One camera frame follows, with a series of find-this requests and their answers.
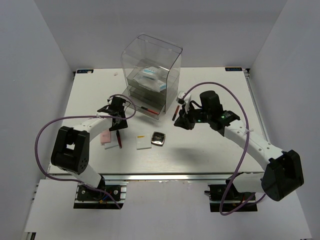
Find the dark red lip gloss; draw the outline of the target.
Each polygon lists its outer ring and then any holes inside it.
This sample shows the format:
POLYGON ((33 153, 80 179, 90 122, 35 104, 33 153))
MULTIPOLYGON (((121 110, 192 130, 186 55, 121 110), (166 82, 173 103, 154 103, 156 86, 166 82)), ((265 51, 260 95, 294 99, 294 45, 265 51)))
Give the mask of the dark red lip gloss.
POLYGON ((122 146, 122 140, 121 140, 121 135, 119 130, 116 131, 116 137, 117 137, 119 148, 122 149, 123 146, 122 146))

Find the white cotton pad pack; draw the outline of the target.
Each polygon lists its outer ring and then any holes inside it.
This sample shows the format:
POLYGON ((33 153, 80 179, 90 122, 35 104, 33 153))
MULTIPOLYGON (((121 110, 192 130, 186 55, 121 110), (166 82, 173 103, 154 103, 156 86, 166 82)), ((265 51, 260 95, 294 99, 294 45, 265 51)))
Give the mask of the white cotton pad pack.
POLYGON ((166 83, 158 79, 151 79, 148 77, 136 75, 133 80, 135 80, 140 86, 157 93, 160 93, 167 88, 166 83))
POLYGON ((165 69, 157 68, 154 66, 145 67, 142 70, 140 70, 139 74, 145 78, 157 80, 159 78, 162 78, 167 71, 165 69))

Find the clear acrylic drawer organizer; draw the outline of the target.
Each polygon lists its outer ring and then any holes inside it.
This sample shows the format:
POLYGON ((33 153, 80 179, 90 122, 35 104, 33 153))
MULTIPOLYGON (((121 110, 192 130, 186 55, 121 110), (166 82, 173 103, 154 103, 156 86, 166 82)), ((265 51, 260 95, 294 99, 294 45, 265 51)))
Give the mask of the clear acrylic drawer organizer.
POLYGON ((122 52, 123 92, 137 111, 158 120, 178 95, 183 48, 141 33, 122 52))

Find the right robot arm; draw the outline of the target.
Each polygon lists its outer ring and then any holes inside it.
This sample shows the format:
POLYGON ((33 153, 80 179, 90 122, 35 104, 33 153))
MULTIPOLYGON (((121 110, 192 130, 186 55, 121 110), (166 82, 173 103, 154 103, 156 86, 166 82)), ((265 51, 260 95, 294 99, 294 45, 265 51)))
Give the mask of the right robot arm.
POLYGON ((193 106, 191 94, 181 91, 177 102, 181 104, 174 126, 192 130, 195 124, 207 123, 210 128, 246 151, 262 168, 263 173, 238 173, 226 182, 226 195, 236 200, 243 193, 263 193, 278 202, 304 184, 299 154, 284 151, 258 134, 246 129, 240 117, 224 110, 219 96, 213 91, 200 94, 201 105, 193 106))

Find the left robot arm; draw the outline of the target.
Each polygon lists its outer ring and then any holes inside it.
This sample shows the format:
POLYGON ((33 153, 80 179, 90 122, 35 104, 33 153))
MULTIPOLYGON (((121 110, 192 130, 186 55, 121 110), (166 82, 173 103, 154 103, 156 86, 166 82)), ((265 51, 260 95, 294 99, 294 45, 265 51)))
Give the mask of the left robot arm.
POLYGON ((90 165, 90 142, 103 131, 115 132, 128 127, 124 96, 113 95, 110 105, 100 108, 98 116, 73 127, 62 126, 57 133, 51 164, 88 185, 88 193, 99 200, 105 196, 104 178, 90 165))

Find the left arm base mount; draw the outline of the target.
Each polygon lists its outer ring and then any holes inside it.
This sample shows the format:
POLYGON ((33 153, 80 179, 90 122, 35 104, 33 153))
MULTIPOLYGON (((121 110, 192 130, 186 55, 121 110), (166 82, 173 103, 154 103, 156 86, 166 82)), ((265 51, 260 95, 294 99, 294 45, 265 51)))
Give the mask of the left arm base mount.
POLYGON ((107 194, 78 185, 73 208, 83 210, 120 210, 126 199, 127 185, 106 183, 105 191, 112 196, 118 206, 107 194))

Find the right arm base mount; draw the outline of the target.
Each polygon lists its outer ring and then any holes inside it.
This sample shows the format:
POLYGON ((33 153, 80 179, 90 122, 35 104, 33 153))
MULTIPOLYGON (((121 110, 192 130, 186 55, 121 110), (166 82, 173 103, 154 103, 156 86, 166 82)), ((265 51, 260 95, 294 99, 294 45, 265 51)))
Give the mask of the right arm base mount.
MULTIPOLYGON (((220 211, 220 203, 226 187, 227 186, 225 184, 211 184, 208 185, 208 189, 204 191, 204 194, 209 198, 209 206, 212 213, 218 213, 220 211)), ((251 192, 239 193, 231 187, 225 197, 222 211, 230 212, 231 210, 245 202, 251 196, 251 194, 251 192)), ((248 201, 245 206, 238 209, 237 212, 257 212, 258 208, 255 201, 256 196, 248 201)))

